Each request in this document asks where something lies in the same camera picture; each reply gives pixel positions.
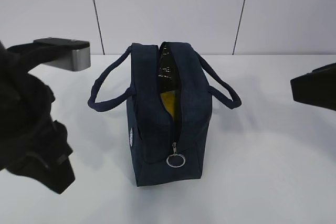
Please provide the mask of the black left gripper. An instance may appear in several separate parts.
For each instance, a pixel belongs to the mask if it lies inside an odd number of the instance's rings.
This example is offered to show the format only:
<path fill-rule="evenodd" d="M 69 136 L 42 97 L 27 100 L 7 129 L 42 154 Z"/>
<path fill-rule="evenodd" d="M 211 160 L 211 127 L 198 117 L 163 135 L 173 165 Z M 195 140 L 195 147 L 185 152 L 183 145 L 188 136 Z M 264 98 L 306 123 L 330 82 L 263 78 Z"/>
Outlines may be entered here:
<path fill-rule="evenodd" d="M 51 88 L 1 46 L 1 169 L 62 194 L 75 175 L 67 129 L 50 115 L 54 101 Z"/>

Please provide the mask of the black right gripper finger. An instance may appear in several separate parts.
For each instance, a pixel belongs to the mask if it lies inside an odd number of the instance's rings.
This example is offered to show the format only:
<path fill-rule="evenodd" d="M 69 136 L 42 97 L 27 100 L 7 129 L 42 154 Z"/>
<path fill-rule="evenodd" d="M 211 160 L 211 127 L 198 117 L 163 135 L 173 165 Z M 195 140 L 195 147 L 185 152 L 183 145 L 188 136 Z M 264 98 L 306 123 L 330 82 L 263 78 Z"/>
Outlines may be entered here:
<path fill-rule="evenodd" d="M 293 100 L 335 110 L 335 63 L 290 80 Z"/>

